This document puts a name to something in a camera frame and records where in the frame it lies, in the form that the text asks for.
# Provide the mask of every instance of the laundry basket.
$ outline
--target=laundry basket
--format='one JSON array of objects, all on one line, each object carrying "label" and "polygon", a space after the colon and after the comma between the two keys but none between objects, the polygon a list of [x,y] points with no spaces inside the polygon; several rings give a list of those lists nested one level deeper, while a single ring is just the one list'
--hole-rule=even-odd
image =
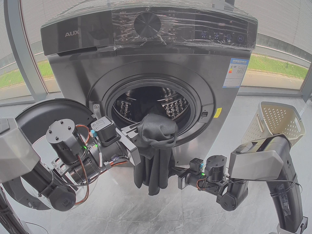
[{"label": "laundry basket", "polygon": [[293,146],[305,135],[305,127],[293,106],[263,101],[259,103],[255,117],[242,138],[242,143],[276,134],[286,135]]}]

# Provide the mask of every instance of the aux logo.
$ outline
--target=aux logo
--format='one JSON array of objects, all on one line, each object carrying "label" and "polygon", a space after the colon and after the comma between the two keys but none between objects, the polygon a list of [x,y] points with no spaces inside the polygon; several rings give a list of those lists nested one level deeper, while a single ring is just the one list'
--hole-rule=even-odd
[{"label": "aux logo", "polygon": [[65,37],[70,37],[70,36],[74,36],[74,35],[77,35],[79,34],[79,30],[74,30],[74,31],[71,31],[71,32],[67,32],[65,34]]}]

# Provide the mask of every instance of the gray tile floor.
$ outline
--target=gray tile floor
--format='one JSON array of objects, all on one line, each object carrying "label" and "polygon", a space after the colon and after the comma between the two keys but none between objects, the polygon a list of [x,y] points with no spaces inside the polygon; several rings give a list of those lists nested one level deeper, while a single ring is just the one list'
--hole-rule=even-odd
[{"label": "gray tile floor", "polygon": [[[298,180],[303,186],[304,215],[312,216],[312,103],[300,98],[237,97],[228,118],[216,139],[210,155],[229,156],[241,142],[258,103],[274,101],[293,105],[302,113],[304,136],[291,150]],[[14,116],[23,107],[0,107],[0,117]],[[94,192],[83,205],[69,212],[36,211],[10,199],[18,216],[56,233],[152,233],[152,234],[268,234],[276,231],[275,208],[264,182],[250,182],[247,199],[233,212],[224,211],[216,198],[193,187],[180,191],[177,178],[157,196],[148,196],[148,189],[137,189],[131,168],[114,168],[99,178]],[[30,226],[34,234],[44,233]],[[304,233],[311,233],[311,227]],[[0,226],[0,233],[5,233]]]}]

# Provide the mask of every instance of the road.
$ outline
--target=road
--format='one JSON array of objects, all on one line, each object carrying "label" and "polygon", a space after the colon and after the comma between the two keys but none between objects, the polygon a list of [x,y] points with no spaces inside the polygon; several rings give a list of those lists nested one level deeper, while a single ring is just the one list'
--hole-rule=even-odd
[{"label": "road", "polygon": [[289,78],[279,74],[247,70],[242,85],[300,89],[302,82],[303,80]]}]

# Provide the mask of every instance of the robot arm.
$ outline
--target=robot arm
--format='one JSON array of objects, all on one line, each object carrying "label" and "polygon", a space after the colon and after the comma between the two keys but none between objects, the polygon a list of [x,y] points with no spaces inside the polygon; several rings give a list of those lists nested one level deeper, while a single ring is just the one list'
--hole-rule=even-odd
[{"label": "robot arm", "polygon": [[91,138],[84,141],[70,119],[50,125],[46,139],[58,156],[51,161],[54,168],[49,169],[41,163],[16,121],[1,119],[0,183],[22,177],[38,191],[39,197],[48,198],[53,208],[68,211],[76,204],[78,187],[96,181],[120,160],[129,160],[133,165],[140,163],[137,147],[109,118],[102,117],[92,122],[91,127],[88,132]]},{"label": "robot arm", "polygon": [[244,143],[230,156],[229,176],[225,175],[227,158],[211,156],[206,166],[193,159],[189,169],[175,167],[178,187],[187,185],[216,195],[216,202],[227,211],[235,210],[248,195],[248,181],[266,181],[279,218],[279,234],[306,229],[297,174],[290,156],[291,144],[285,135],[274,135]]}]

